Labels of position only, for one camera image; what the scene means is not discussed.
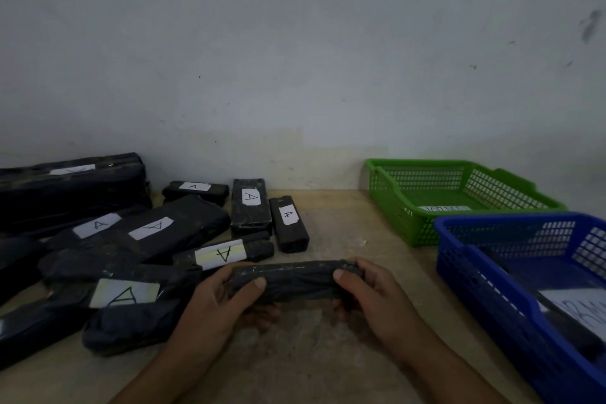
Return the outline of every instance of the wall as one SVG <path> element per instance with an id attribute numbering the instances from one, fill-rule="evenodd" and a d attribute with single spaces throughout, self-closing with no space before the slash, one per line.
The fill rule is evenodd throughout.
<path id="1" fill-rule="evenodd" d="M 353 188 L 469 158 L 606 216 L 606 0 L 0 0 L 0 163 Z"/>

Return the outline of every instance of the dark spot on wall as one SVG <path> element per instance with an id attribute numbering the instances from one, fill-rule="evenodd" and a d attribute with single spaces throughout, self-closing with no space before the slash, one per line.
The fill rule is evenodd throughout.
<path id="1" fill-rule="evenodd" d="M 585 29 L 583 29 L 583 35 L 580 38 L 585 44 L 589 43 L 589 40 L 591 40 L 597 31 L 597 24 L 601 16 L 602 12 L 600 10 L 594 10 L 589 14 L 589 22 L 585 26 Z"/>

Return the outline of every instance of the green plastic basket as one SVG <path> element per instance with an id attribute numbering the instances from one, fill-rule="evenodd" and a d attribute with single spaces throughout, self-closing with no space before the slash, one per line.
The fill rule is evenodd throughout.
<path id="1" fill-rule="evenodd" d="M 413 247 L 437 246 L 438 216 L 567 209 L 524 178 L 465 160 L 370 158 L 366 166 L 370 197 Z"/>

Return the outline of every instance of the table surface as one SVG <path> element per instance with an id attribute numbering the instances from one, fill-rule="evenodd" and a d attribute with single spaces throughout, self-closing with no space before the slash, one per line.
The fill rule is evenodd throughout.
<path id="1" fill-rule="evenodd" d="M 311 237 L 307 252 L 270 262 L 359 255 L 389 268 L 421 316 L 512 403 L 540 403 L 435 271 L 436 249 L 408 247 L 363 191 L 273 191 L 292 195 Z M 36 300 L 38 284 L 0 308 Z M 105 403 L 162 348 L 95 357 L 75 334 L 0 372 L 0 402 Z M 413 373 L 383 353 L 363 322 L 336 321 L 328 301 L 292 303 L 266 334 L 236 333 L 182 403 L 428 403 Z"/>

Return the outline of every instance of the white paper sign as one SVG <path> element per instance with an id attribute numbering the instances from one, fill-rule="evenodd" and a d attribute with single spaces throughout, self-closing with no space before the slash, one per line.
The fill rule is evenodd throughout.
<path id="1" fill-rule="evenodd" d="M 242 202 L 246 206 L 259 206 L 261 194 L 257 189 L 242 189 Z"/>
<path id="2" fill-rule="evenodd" d="M 109 305 L 155 302 L 159 290 L 160 284 L 158 283 L 102 278 L 97 283 L 89 307 L 103 308 Z"/>
<path id="3" fill-rule="evenodd" d="M 184 182 L 179 187 L 181 190 L 198 190 L 201 192 L 206 192 L 209 188 L 210 184 L 206 184 L 206 182 Z"/>
<path id="4" fill-rule="evenodd" d="M 49 172 L 49 174 L 52 174 L 52 175 L 69 174 L 72 172 L 90 171 L 91 169 L 95 169 L 94 164 L 83 164 L 81 166 L 72 166 L 71 168 L 53 169 Z"/>
<path id="5" fill-rule="evenodd" d="M 111 212 L 110 214 L 97 217 L 96 219 L 90 222 L 80 224 L 79 226 L 74 227 L 72 230 L 80 238 L 86 238 L 91 235 L 94 235 L 97 232 L 101 232 L 102 230 L 110 228 L 121 218 L 122 217 L 118 216 L 115 212 Z"/>
<path id="6" fill-rule="evenodd" d="M 154 233 L 158 233 L 161 230 L 164 230 L 166 227 L 171 225 L 174 222 L 170 217 L 162 217 L 160 220 L 156 220 L 155 222 L 150 222 L 147 225 L 143 225 L 143 227 L 139 227 L 132 232 L 128 232 L 132 238 L 139 241 L 149 235 L 153 235 Z"/>
<path id="7" fill-rule="evenodd" d="M 606 342 L 606 291 L 604 289 L 550 290 L 541 291 L 541 294 Z"/>
<path id="8" fill-rule="evenodd" d="M 242 240 L 233 240 L 218 245 L 202 247 L 195 252 L 196 263 L 204 270 L 220 267 L 230 262 L 246 259 Z"/>
<path id="9" fill-rule="evenodd" d="M 278 209 L 280 210 L 280 216 L 282 216 L 284 225 L 291 225 L 299 222 L 299 215 L 295 211 L 294 205 L 287 205 Z"/>
<path id="10" fill-rule="evenodd" d="M 419 208 L 425 209 L 426 211 L 432 211 L 432 212 L 471 211 L 472 210 L 469 206 L 419 206 Z"/>

